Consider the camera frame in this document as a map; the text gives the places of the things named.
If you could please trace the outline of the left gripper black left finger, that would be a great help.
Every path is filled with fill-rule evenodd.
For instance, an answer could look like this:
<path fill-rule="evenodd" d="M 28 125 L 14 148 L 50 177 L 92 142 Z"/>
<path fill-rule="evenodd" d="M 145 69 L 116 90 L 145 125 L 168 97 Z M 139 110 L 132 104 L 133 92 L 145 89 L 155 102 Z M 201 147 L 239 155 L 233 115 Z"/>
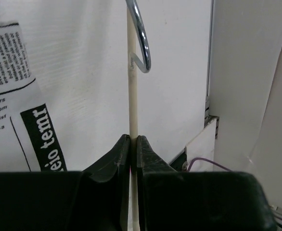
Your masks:
<path fill-rule="evenodd" d="M 0 173 L 0 231 L 125 231 L 130 137 L 83 171 Z"/>

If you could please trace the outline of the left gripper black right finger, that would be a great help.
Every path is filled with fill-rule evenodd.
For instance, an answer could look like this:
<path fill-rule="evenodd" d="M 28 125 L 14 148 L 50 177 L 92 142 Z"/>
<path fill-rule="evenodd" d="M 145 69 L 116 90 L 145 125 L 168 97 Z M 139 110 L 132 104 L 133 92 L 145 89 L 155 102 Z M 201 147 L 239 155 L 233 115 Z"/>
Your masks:
<path fill-rule="evenodd" d="M 142 231 L 274 231 L 263 189 L 244 172 L 178 172 L 137 139 Z"/>

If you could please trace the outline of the newspaper print trousers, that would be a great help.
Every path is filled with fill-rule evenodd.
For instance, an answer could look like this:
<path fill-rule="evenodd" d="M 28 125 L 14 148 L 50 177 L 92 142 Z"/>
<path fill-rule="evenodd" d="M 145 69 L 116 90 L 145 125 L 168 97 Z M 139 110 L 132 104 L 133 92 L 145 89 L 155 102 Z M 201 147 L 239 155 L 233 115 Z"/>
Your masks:
<path fill-rule="evenodd" d="M 0 23 L 0 172 L 66 169 L 21 28 Z"/>

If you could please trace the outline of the beige wire clothes hanger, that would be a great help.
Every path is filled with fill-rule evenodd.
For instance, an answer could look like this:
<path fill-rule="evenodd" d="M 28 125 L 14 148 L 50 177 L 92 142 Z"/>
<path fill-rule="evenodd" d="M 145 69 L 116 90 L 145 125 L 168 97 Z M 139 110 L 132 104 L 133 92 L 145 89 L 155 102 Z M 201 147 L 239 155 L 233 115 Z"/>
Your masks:
<path fill-rule="evenodd" d="M 131 139 L 131 202 L 132 228 L 140 230 L 138 186 L 137 186 L 137 137 L 138 137 L 138 90 L 137 70 L 149 73 L 151 55 L 141 12 L 135 0 L 126 0 L 127 5 L 127 48 L 128 48 L 128 110 L 129 135 Z"/>

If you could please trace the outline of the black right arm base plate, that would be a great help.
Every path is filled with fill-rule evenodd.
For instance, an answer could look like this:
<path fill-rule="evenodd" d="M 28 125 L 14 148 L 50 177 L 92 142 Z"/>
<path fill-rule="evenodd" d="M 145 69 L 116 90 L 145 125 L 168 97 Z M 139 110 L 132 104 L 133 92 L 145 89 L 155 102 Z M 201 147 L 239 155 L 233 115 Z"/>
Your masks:
<path fill-rule="evenodd" d="M 188 168 L 186 148 L 177 154 L 168 164 L 177 172 L 186 172 Z"/>

